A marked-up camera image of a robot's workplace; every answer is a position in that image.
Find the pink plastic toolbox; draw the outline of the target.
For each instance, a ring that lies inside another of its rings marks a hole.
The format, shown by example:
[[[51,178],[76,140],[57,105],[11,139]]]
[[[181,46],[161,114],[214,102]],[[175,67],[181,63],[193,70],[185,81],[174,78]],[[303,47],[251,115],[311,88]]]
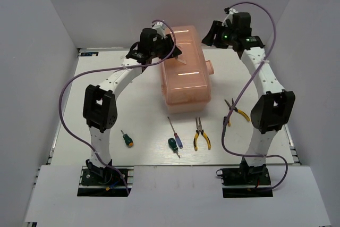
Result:
[[[171,114],[204,110],[211,100],[210,75],[214,68],[203,54],[201,39],[192,25],[174,27],[182,54],[160,65],[161,90]]]

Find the yellow long nose pliers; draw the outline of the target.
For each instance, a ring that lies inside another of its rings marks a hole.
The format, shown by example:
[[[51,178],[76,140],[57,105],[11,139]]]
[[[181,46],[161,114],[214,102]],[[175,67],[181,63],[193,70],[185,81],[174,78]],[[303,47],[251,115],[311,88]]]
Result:
[[[204,137],[205,141],[207,142],[208,150],[211,150],[211,142],[210,142],[210,139],[207,136],[207,134],[204,132],[204,129],[202,128],[201,119],[199,117],[197,117],[195,119],[195,123],[196,123],[196,133],[195,133],[194,138],[193,138],[194,150],[195,151],[198,150],[198,138],[199,138],[199,136]]]

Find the small yellow pliers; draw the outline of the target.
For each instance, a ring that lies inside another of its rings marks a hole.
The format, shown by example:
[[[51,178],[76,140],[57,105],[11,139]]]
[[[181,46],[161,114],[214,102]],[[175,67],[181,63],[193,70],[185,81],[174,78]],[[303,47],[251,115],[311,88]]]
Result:
[[[224,101],[227,104],[229,110],[231,110],[232,105],[234,104],[234,99],[232,99],[232,103],[230,103],[227,99],[225,99]],[[243,116],[247,122],[251,121],[249,116],[245,112],[243,112],[242,110],[238,109],[237,107],[235,107],[233,111],[240,114],[241,116]],[[227,121],[227,125],[230,127],[231,126],[230,119],[227,119],[227,116],[224,116],[223,123],[225,123],[226,121]]]

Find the black green precision screwdriver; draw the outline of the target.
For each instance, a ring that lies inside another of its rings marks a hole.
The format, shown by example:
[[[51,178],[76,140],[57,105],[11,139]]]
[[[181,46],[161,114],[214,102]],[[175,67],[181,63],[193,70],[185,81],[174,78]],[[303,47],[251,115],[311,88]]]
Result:
[[[229,120],[227,116],[223,117],[223,130],[222,130],[222,135],[221,135],[221,140],[222,140],[222,146],[224,146],[224,139],[225,139],[225,133],[226,133],[226,128],[229,124]]]

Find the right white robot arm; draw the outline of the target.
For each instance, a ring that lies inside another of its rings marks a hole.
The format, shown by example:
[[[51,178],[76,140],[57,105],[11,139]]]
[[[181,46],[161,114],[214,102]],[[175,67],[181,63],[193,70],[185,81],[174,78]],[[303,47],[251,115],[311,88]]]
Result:
[[[250,113],[253,133],[248,150],[242,155],[238,168],[223,169],[221,177],[225,186],[260,184],[268,173],[266,158],[270,145],[291,115],[295,94],[287,91],[275,77],[264,45],[252,35],[251,15],[235,9],[225,9],[224,21],[214,21],[202,43],[217,48],[232,47],[251,74],[258,101]]]

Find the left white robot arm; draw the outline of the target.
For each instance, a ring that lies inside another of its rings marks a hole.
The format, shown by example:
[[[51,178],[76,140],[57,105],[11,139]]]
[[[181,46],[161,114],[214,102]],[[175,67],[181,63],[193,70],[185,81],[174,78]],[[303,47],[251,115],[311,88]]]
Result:
[[[94,151],[86,160],[86,166],[101,184],[112,179],[112,165],[109,152],[109,135],[117,120],[116,100],[132,80],[146,69],[155,58],[178,57],[181,50],[174,45],[171,34],[165,33],[165,25],[157,22],[151,28],[144,28],[140,39],[129,50],[122,69],[114,71],[102,83],[89,85],[85,90],[83,117],[89,127],[91,145]]]

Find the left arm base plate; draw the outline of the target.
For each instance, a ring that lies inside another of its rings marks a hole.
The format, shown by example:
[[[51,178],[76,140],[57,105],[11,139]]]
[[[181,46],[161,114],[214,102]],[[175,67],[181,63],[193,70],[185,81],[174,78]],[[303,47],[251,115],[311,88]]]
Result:
[[[78,197],[127,197],[128,195],[124,181],[116,171],[109,169],[108,177],[101,179],[92,174],[87,167],[82,167]]]

